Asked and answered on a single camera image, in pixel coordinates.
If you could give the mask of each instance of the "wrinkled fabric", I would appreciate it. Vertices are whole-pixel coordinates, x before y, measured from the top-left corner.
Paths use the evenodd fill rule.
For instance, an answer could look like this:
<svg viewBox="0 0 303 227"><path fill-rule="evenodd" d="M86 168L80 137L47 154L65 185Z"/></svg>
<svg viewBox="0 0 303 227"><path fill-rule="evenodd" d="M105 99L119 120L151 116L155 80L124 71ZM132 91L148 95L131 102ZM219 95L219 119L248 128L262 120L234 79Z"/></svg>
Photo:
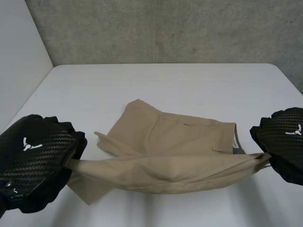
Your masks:
<svg viewBox="0 0 303 227"><path fill-rule="evenodd" d="M98 147L115 158L71 160L68 186L87 204L119 188L178 194L218 189L268 164L269 154L233 154L235 123L164 113L135 100Z"/></svg>

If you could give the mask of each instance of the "white table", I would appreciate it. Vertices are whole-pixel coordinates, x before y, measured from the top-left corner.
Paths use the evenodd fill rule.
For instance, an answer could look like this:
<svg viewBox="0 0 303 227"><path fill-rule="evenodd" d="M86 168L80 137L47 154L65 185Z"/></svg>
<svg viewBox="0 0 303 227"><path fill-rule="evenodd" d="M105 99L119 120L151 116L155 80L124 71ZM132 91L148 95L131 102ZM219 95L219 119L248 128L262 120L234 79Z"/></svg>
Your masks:
<svg viewBox="0 0 303 227"><path fill-rule="evenodd" d="M82 159L109 156L94 131L107 133L127 103L141 99L161 111L236 122L247 153L262 152L249 130L261 117L303 96L270 64L64 65L54 68L18 112L57 116L86 132ZM87 206L68 187L35 214L7 211L2 227L301 227L303 187L272 168L230 187L182 195L113 190Z"/></svg>

